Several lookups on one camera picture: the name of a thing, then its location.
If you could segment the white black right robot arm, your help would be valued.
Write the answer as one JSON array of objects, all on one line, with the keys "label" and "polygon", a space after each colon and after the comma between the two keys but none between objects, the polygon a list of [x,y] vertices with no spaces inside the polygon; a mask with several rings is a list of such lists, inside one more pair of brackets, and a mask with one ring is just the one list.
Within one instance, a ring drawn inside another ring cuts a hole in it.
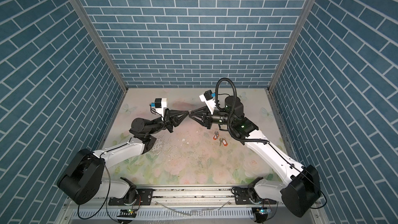
[{"label": "white black right robot arm", "polygon": [[244,107],[238,97],[228,96],[225,109],[216,107],[215,94],[200,95],[204,107],[190,112],[189,117],[210,129],[211,125],[226,125],[230,136],[254,151],[280,177],[272,182],[258,177],[248,185],[253,202],[271,199],[282,202],[295,216],[302,217],[321,197],[320,177],[316,168],[303,166],[274,145],[259,127],[244,115]]}]

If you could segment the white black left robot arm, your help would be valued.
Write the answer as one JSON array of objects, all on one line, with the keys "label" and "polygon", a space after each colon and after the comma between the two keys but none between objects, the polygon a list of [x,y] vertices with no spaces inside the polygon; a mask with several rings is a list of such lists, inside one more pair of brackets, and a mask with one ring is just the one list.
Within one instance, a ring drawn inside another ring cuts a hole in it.
[{"label": "white black left robot arm", "polygon": [[129,132],[139,142],[129,140],[102,150],[80,150],[58,179],[58,188],[78,205],[93,198],[111,198],[120,205],[136,204],[138,190],[132,181],[125,177],[112,181],[104,173],[126,159],[149,152],[157,140],[154,134],[163,130],[173,132],[188,115],[188,111],[165,109],[164,115],[154,120],[135,118]]}]

